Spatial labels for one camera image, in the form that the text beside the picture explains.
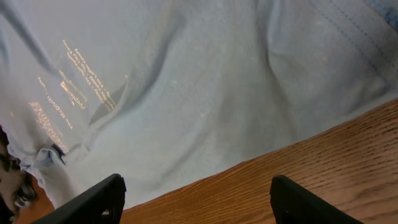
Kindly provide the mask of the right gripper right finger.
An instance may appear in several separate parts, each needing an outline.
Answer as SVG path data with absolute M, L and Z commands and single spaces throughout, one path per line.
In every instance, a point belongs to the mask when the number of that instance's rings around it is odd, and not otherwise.
M 362 224 L 284 175 L 272 178 L 270 197 L 276 224 Z

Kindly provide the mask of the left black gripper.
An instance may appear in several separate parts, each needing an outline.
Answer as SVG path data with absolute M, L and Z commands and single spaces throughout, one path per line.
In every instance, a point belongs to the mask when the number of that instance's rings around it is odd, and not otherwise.
M 31 178 L 20 160 L 9 154 L 9 140 L 1 128 L 1 223 L 16 223 L 21 208 L 37 199 Z

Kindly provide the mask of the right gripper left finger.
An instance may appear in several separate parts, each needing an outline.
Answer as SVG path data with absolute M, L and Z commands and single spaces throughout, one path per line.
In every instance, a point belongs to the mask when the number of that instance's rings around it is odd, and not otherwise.
M 33 224 L 119 224 L 126 186 L 112 174 Z

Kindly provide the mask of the light blue printed t-shirt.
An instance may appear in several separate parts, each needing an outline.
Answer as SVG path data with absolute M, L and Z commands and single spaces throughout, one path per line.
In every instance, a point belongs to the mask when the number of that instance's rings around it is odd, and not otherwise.
M 2 1 L 1 125 L 55 207 L 126 208 L 397 96 L 397 2 Z

